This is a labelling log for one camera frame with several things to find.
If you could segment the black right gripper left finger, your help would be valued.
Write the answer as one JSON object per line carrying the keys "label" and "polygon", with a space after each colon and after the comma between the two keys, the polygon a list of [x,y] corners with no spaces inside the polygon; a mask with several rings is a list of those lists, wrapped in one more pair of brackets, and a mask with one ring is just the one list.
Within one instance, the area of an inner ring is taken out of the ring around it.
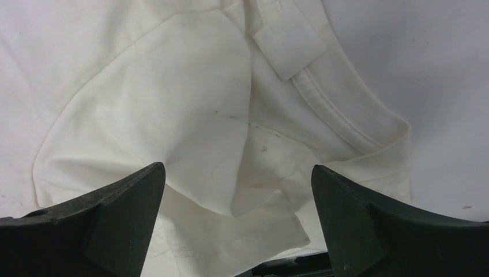
{"label": "black right gripper left finger", "polygon": [[160,162],[64,203],[1,219],[2,276],[140,276],[165,186]]}

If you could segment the white t shirt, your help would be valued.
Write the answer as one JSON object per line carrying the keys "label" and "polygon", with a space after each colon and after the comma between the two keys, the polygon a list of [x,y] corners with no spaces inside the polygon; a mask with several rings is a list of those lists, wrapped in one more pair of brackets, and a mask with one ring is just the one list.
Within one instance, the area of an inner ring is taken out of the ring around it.
{"label": "white t shirt", "polygon": [[143,276],[325,250],[313,167],[408,202],[409,132],[320,1],[1,2],[1,215],[162,162]]}

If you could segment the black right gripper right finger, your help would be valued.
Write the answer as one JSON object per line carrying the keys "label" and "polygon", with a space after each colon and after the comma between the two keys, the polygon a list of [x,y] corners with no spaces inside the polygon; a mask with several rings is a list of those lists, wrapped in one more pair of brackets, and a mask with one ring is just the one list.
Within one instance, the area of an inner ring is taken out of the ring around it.
{"label": "black right gripper right finger", "polygon": [[488,223],[405,204],[316,165],[311,187],[336,276],[487,276]]}

